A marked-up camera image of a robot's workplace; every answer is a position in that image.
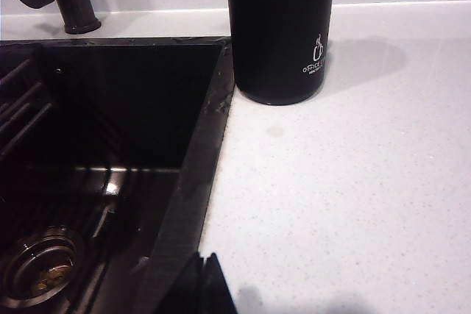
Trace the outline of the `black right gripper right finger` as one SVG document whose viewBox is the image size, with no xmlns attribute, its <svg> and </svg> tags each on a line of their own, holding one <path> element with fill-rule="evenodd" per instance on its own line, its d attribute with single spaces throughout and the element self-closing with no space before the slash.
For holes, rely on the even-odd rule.
<svg viewBox="0 0 471 314">
<path fill-rule="evenodd" d="M 237 309 L 224 278 L 218 257 L 212 253 L 204 268 L 204 313 L 236 314 Z"/>
</svg>

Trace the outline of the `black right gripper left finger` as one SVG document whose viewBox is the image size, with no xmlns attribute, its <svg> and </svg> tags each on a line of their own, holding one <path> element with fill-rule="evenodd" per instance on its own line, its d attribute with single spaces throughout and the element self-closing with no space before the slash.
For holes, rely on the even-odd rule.
<svg viewBox="0 0 471 314">
<path fill-rule="evenodd" d="M 197 313 L 203 259 L 192 254 L 161 302 L 162 313 Z"/>
</svg>

